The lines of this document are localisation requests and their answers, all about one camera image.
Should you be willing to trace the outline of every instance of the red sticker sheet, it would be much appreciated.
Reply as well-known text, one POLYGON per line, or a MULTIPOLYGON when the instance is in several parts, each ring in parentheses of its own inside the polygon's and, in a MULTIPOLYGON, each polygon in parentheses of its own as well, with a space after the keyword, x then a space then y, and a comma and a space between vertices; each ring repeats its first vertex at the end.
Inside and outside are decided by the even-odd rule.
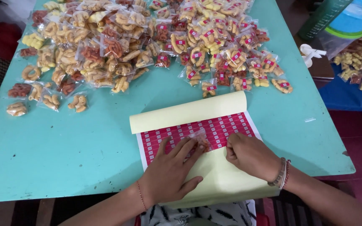
POLYGON ((227 139, 232 133, 240 132, 249 137, 255 136, 262 140, 247 111, 204 121, 146 131, 136 134, 143 169, 146 170, 148 165, 153 161, 160 142, 162 142, 164 138, 171 136, 171 140, 166 145, 165 150, 166 154, 168 154, 181 139, 200 129, 205 129, 206 139, 211 146, 209 151, 225 147, 227 145, 227 139))

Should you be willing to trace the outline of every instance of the left hand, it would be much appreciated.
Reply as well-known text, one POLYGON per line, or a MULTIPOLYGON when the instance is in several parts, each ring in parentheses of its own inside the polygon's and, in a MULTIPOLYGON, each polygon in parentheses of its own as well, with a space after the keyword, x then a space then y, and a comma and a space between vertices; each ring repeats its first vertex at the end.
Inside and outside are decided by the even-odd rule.
POLYGON ((180 200, 203 180, 203 177, 198 176, 184 183, 189 170, 202 155, 204 146, 200 145, 184 162, 197 141, 185 137, 169 154, 165 154, 165 146, 169 140, 170 137, 163 139, 153 162, 138 180, 146 208, 158 203, 180 200))

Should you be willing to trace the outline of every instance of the blue table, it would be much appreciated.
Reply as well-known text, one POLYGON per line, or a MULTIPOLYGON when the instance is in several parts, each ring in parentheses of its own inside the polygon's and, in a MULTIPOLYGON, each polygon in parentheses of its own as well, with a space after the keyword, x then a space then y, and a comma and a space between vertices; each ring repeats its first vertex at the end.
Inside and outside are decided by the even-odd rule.
POLYGON ((319 89, 326 107, 333 110, 356 110, 362 111, 362 91, 359 85, 349 84, 338 77, 341 67, 331 64, 335 78, 327 85, 319 89))
MULTIPOLYGON (((35 9, 41 9, 39 0, 35 9)), ((247 94, 248 111, 264 142, 278 156, 311 176, 354 173, 350 157, 303 63, 275 0, 256 1, 250 13, 269 29, 266 47, 279 54, 291 94, 273 86, 247 94)), ((2 99, 20 77, 26 60, 14 59, 0 88, 0 201, 117 192, 138 179, 142 164, 129 116, 198 100, 202 92, 177 78, 182 66, 151 68, 133 81, 129 95, 93 92, 90 109, 70 115, 29 103, 22 117, 6 113, 2 99)), ((51 72, 43 75, 48 80, 51 72)), ((219 94, 229 92, 221 87, 219 94)))

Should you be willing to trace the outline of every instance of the person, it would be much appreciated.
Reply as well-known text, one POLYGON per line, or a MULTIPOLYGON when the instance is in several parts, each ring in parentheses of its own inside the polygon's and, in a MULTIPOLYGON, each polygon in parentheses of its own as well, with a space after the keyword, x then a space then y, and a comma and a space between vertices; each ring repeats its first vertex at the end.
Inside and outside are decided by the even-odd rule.
MULTIPOLYGON (((198 222, 195 221, 196 218, 199 218, 197 214, 191 216, 190 219, 181 219, 169 218, 168 213, 164 213, 161 215, 163 217, 161 221, 151 220, 156 204, 182 199, 204 179, 197 176, 184 182, 189 170, 202 155, 204 147, 202 145, 197 147, 194 154, 184 161, 197 141, 186 137, 171 152, 165 154, 164 149, 168 141, 169 138, 166 138, 160 144, 154 161, 147 167, 139 180, 124 191, 69 218, 60 226, 122 225, 125 221, 141 213, 142 226, 192 225, 194 222, 198 222)), ((226 159, 249 175, 274 182, 281 171, 281 158, 277 157, 256 137, 247 137, 241 133, 231 134, 226 149, 226 159)), ((288 182, 284 189, 299 196, 310 208, 329 220, 330 223, 344 226, 362 225, 362 203, 344 192, 306 175, 293 166, 289 168, 288 182)), ((206 217, 205 220, 195 225, 210 225, 209 223, 213 222, 220 225, 248 225, 247 222, 240 220, 219 223, 215 220, 209 221, 206 217)))

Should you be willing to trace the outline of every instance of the green lid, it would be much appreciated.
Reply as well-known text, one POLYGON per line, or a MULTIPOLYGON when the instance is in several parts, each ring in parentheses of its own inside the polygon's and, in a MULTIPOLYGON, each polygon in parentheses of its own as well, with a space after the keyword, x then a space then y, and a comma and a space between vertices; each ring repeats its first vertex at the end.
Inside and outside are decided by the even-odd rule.
POLYGON ((333 29, 329 26, 327 28, 325 28, 325 31, 327 31, 330 34, 333 34, 334 36, 338 36, 338 37, 344 38, 344 39, 358 39, 358 38, 362 37, 362 31, 348 33, 348 32, 342 32, 342 31, 333 29))

